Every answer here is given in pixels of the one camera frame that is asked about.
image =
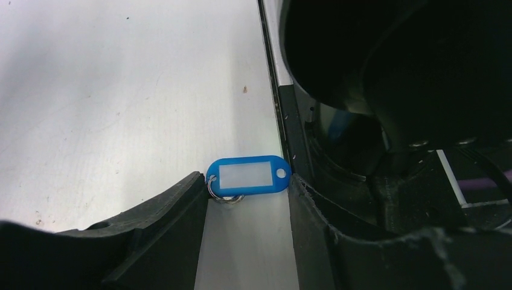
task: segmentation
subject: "black plastic part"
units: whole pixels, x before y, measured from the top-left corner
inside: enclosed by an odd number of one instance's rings
[[[509,204],[489,204],[463,209],[468,224],[482,230],[494,230],[497,227],[509,228],[512,209]]]
[[[381,205],[387,230],[409,233],[424,226],[468,226],[436,152],[425,156],[413,175],[387,174],[372,179],[372,190]]]
[[[307,150],[306,136],[299,114],[293,85],[278,88],[281,114],[284,116],[284,140],[289,153],[289,163],[293,172],[304,176],[307,182],[313,181],[310,155]]]
[[[390,152],[484,148],[512,138],[510,15],[509,0],[283,0],[281,52],[313,98],[374,114]]]
[[[370,192],[365,176],[360,176],[336,164],[318,144],[312,128],[306,126],[309,149],[312,157],[312,182],[306,181],[318,192],[358,217],[372,224],[377,223],[377,202]]]
[[[320,109],[315,109],[314,136],[324,154],[350,172],[362,176],[373,174],[386,152],[379,122],[360,114],[352,114],[350,121],[332,120],[330,126],[336,124],[345,129],[336,140],[331,140],[321,126],[320,120],[325,119],[321,106],[317,104]]]
[[[194,289],[209,194],[194,172],[87,230],[0,222],[2,289]]]
[[[396,237],[338,206],[326,211],[322,199],[292,176],[290,220],[301,290],[512,288],[510,230],[424,228]]]
[[[295,99],[295,90],[293,85],[280,86],[278,83],[263,0],[258,0],[258,8],[260,10],[261,30],[263,32],[269,68],[270,86],[274,95],[276,119],[279,126],[284,159],[290,164],[293,172],[311,181],[311,162],[309,161],[302,121]]]

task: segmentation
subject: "screw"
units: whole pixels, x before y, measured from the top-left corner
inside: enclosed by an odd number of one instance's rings
[[[420,148],[420,147],[423,147],[425,145],[429,144],[428,141],[419,141],[419,142],[415,142],[415,143],[412,143],[412,144],[409,144],[409,147],[410,148]]]
[[[468,139],[464,139],[464,140],[457,142],[457,145],[459,145],[459,146],[468,145],[475,141],[476,141],[476,137],[468,138]]]

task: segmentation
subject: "white label insert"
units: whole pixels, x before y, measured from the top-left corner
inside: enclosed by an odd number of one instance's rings
[[[272,181],[270,161],[219,166],[220,188],[269,186]]]

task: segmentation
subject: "blue key tag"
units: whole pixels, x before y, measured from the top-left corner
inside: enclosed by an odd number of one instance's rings
[[[226,199],[231,196],[281,192],[288,187],[291,176],[292,169],[281,157],[252,156],[213,162],[206,172],[206,182],[212,196],[229,202],[235,200]]]

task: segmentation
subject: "key tag hole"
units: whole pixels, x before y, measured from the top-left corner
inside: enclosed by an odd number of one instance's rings
[[[282,169],[282,168],[279,168],[278,170],[276,170],[275,174],[279,178],[285,178],[286,177],[286,171],[284,171],[284,169]]]

